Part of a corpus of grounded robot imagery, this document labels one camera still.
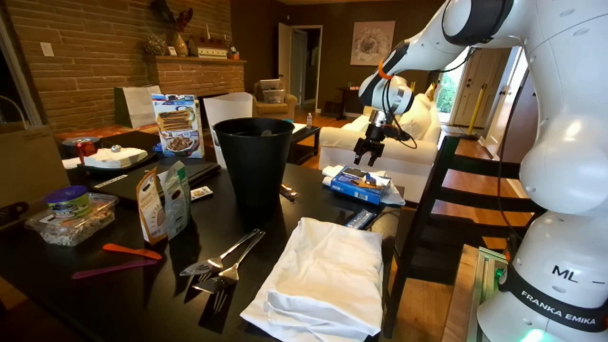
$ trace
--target red object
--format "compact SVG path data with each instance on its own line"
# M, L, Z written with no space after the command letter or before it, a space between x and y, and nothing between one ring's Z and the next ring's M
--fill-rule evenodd
M78 143L78 145L76 145L76 150L78 150L78 158L80 158L80 164L82 164L82 166L84 166L84 158L86 158L86 156L97 154L97 147L91 145L91 143Z
M103 274L114 274L114 272L131 270L131 268L145 268L152 264L156 264L156 261L135 261L135 263L116 264L109 268L82 270L82 272L74 272L72 280L88 280Z
M118 245L118 244L105 244L103 245L103 251L109 251L109 253L126 253L126 255L139 255L139 257L145 257L145 259L152 259L152 261L162 261L164 257L156 251L150 251L150 249L129 249L129 247L124 247L124 245Z

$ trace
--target brick wall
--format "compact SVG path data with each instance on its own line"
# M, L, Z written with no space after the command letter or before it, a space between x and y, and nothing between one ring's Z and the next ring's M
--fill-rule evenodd
M40 111L55 131L112 126L116 86L158 82L156 67L145 59L141 44L148 33L166 36L169 29L150 2L6 0L15 46L27 61ZM185 38L205 36L207 27L213 36L232 38L230 0L167 2L175 14L194 10ZM55 55L44 57L40 42L50 42Z
M243 92L242 61L200 61L190 57L158 57L158 86L166 93L215 95Z

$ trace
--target picture frame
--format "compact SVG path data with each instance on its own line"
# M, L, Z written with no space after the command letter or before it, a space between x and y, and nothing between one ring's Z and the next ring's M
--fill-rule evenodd
M380 65L394 48L395 21L354 23L350 65Z

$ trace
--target black trash can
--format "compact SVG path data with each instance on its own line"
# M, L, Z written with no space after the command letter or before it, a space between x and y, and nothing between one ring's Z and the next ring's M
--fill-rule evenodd
M295 126L274 118L238 118L213 126L240 213L262 225L280 207L280 188Z

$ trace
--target bottle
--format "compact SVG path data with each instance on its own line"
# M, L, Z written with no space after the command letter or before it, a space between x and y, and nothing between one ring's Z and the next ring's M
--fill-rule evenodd
M306 130L312 130L312 112L306 116Z

